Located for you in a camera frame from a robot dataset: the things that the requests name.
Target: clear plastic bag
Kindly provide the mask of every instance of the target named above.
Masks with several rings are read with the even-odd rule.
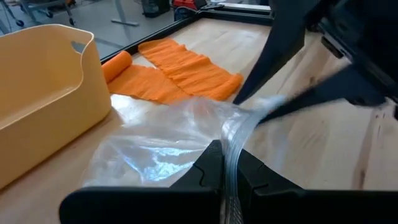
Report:
[[[186,173],[214,139],[225,155],[226,217],[239,223],[236,169],[241,149],[260,119],[283,102],[275,96],[257,108],[205,98],[159,107],[141,124],[125,125],[96,150],[83,186],[169,187]]]

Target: yellow plastic basket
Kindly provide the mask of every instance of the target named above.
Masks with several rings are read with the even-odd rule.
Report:
[[[0,37],[0,48],[2,188],[103,119],[111,103],[90,32],[37,26]]]

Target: light wood surface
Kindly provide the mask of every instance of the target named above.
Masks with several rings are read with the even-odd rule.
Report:
[[[246,77],[269,31],[259,25],[201,19],[172,37]],[[133,63],[150,65],[139,54],[133,58]],[[334,58],[318,35],[307,34],[305,47],[243,106],[258,97],[293,95],[346,63]],[[157,107],[127,96],[111,99],[113,110],[102,122],[1,192],[0,223],[58,223],[60,202],[81,186],[100,141],[123,123],[145,119]],[[391,115],[391,106],[372,110],[333,103],[261,126],[246,149],[305,188],[398,189],[398,124]]]

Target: rolled orange fabric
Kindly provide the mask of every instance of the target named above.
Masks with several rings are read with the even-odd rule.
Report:
[[[131,63],[131,55],[126,51],[121,51],[117,56],[104,63],[102,65],[102,70],[104,71],[106,83],[110,83],[114,80],[123,70],[128,68]]]

